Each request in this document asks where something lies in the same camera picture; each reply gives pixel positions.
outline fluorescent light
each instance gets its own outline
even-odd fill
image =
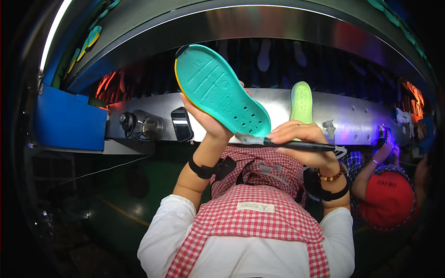
[[[59,11],[54,18],[53,24],[48,33],[48,37],[46,38],[45,47],[43,48],[42,60],[40,61],[40,75],[43,74],[43,69],[45,68],[46,57],[48,56],[49,47],[51,46],[51,42],[53,41],[54,34],[56,34],[57,27],[59,26],[60,21],[62,20],[63,15],[68,9],[69,4],[71,4],[72,0],[64,0],[62,5],[59,8]]]

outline hand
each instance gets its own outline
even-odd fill
[[[298,138],[304,142],[327,144],[323,132],[317,124],[304,124],[300,121],[288,121],[267,135],[273,143],[283,144]],[[306,166],[320,168],[322,175],[332,177],[340,171],[340,167],[333,152],[310,152],[295,149],[278,148],[278,153],[292,157]]]
[[[388,157],[393,149],[394,143],[392,142],[392,134],[389,132],[386,143],[384,143],[383,146],[376,152],[376,154],[374,154],[372,159],[380,164],[385,161],[385,159]]]
[[[252,93],[247,89],[244,89],[249,96],[252,97]],[[192,116],[202,125],[202,127],[207,131],[206,136],[210,136],[213,140],[225,141],[227,144],[230,138],[232,138],[233,133],[230,132],[225,126],[223,126],[218,120],[200,110],[198,107],[194,106],[190,100],[183,93],[180,94],[181,100],[184,103],[186,110],[192,114]]]
[[[394,156],[392,157],[392,163],[395,166],[399,166],[400,165],[400,148],[396,144],[394,144],[393,154],[394,154]]]

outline red hat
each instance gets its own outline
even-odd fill
[[[359,201],[358,208],[372,226],[390,229],[408,219],[414,198],[415,193],[404,176],[386,171],[371,176],[366,188],[366,201]]]

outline cable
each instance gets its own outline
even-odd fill
[[[402,161],[400,161],[400,164],[405,164],[405,165],[408,165],[408,166],[416,166],[416,167],[418,165],[418,164],[411,164],[411,163],[406,163],[406,162],[402,162]]]
[[[99,173],[99,172],[103,172],[103,171],[108,171],[108,170],[111,170],[111,169],[113,169],[113,168],[116,168],[116,167],[119,167],[119,166],[123,166],[123,165],[129,164],[129,163],[132,163],[132,162],[135,162],[135,161],[138,161],[138,160],[141,160],[141,159],[147,158],[147,157],[150,157],[150,155],[149,155],[149,156],[146,156],[146,157],[141,157],[141,158],[138,158],[138,159],[132,160],[132,161],[130,161],[130,162],[127,162],[127,163],[122,163],[122,164],[119,164],[119,165],[113,166],[113,167],[111,167],[111,168],[108,168],[108,169],[102,169],[102,170],[99,170],[99,171],[97,171],[97,172],[94,172],[94,173],[89,173],[89,174],[86,174],[86,175],[83,175],[83,176],[80,176],[80,177],[75,177],[75,178],[72,178],[72,179],[70,179],[70,180],[67,180],[67,181],[63,181],[63,182],[59,183],[58,185],[61,185],[61,184],[64,184],[64,183],[67,183],[67,182],[70,182],[70,181],[74,181],[74,180],[76,180],[76,179],[78,179],[78,178],[81,178],[81,177],[86,177],[86,176],[89,176],[89,175],[94,175],[94,174],[97,174],[97,173]]]

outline green insole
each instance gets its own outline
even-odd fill
[[[312,123],[312,92],[309,84],[300,81],[291,91],[292,113],[290,120],[297,120],[305,124]]]

